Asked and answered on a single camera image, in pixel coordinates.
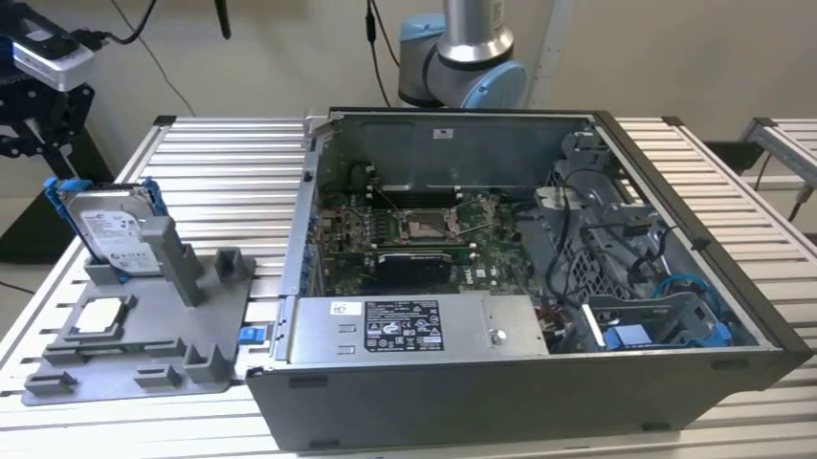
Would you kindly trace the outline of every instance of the slotted metal table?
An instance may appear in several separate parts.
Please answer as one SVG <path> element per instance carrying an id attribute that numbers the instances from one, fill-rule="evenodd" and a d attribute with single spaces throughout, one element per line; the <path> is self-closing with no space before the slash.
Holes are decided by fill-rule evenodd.
<path id="1" fill-rule="evenodd" d="M 817 120 L 756 118 L 743 140 L 758 142 L 810 185 L 817 186 Z"/>
<path id="2" fill-rule="evenodd" d="M 305 159 L 305 121 L 163 119 L 119 181 L 153 176 L 197 251 L 257 256 L 246 322 L 278 312 L 278 281 Z M 683 125 L 620 119 L 716 238 L 812 349 L 817 348 L 817 249 Z M 294 457 L 278 449 L 242 381 L 216 395 L 27 407 L 39 366 L 87 280 L 70 246 L 0 341 L 2 457 Z M 237 374 L 269 343 L 241 346 Z M 817 359 L 764 392 L 731 396 L 683 432 L 345 454 L 368 458 L 817 457 Z"/>

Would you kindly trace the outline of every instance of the blue cable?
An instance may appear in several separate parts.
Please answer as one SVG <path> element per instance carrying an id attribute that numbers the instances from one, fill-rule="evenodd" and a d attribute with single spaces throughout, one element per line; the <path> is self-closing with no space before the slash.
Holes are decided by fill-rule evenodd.
<path id="1" fill-rule="evenodd" d="M 704 289 L 704 293 L 711 294 L 713 303 L 717 306 L 717 312 L 715 312 L 715 315 L 720 316 L 721 307 L 720 307 L 720 301 L 717 300 L 717 296 L 716 294 L 713 294 L 711 290 L 711 286 L 707 284 L 704 279 L 695 274 L 673 274 L 668 278 L 665 278 L 661 282 L 659 282 L 659 285 L 656 285 L 656 289 L 653 290 L 653 298 L 659 298 L 661 296 L 661 292 L 664 291 L 664 288 L 667 288 L 667 286 L 671 285 L 676 280 L 688 280 L 699 284 L 699 286 Z"/>

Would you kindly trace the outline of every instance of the power supply label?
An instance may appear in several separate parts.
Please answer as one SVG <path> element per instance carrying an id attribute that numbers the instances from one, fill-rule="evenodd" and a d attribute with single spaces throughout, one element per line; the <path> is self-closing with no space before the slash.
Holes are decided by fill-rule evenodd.
<path id="1" fill-rule="evenodd" d="M 365 327 L 369 352 L 445 350 L 437 301 L 368 301 Z"/>

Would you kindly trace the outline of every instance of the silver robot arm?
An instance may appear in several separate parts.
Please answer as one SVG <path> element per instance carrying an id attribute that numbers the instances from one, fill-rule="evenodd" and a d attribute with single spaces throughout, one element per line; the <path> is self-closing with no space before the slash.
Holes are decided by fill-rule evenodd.
<path id="1" fill-rule="evenodd" d="M 528 83 L 513 60 L 504 0 L 445 0 L 441 13 L 413 16 L 400 34 L 401 101 L 436 108 L 515 108 Z"/>

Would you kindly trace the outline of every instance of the label sticker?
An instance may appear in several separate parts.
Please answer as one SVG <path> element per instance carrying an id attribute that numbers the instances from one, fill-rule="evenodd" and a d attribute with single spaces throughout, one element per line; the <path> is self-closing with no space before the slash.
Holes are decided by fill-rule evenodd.
<path id="1" fill-rule="evenodd" d="M 102 253 L 107 262 L 127 273 L 155 273 L 159 270 L 159 260 L 147 242 L 102 246 Z"/>
<path id="2" fill-rule="evenodd" d="M 440 141 L 444 139 L 455 138 L 455 130 L 453 129 L 434 129 L 434 140 Z"/>
<path id="3" fill-rule="evenodd" d="M 369 352 L 445 350 L 437 301 L 368 301 L 365 324 Z"/>
<path id="4" fill-rule="evenodd" d="M 126 273 L 155 273 L 159 260 L 150 244 L 139 241 L 139 221 L 122 210 L 95 210 L 81 213 L 98 255 Z"/>
<path id="5" fill-rule="evenodd" d="M 360 301 L 333 301 L 330 314 L 333 316 L 360 316 L 364 304 Z"/>

